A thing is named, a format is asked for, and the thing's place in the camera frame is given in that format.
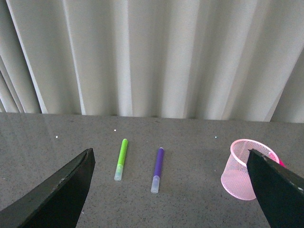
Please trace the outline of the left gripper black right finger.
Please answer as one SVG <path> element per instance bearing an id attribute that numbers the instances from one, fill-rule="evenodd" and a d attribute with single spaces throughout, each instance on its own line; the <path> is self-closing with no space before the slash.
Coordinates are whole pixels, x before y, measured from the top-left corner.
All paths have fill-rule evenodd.
<path id="1" fill-rule="evenodd" d="M 255 149 L 247 170 L 258 203 L 272 228 L 304 226 L 304 179 Z"/>

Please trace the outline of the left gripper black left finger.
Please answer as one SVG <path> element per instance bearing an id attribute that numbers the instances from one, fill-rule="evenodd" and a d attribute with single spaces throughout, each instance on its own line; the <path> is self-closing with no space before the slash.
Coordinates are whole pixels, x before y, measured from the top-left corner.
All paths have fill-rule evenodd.
<path id="1" fill-rule="evenodd" d="M 0 212 L 2 228 L 74 228 L 95 168 L 92 148 Z"/>

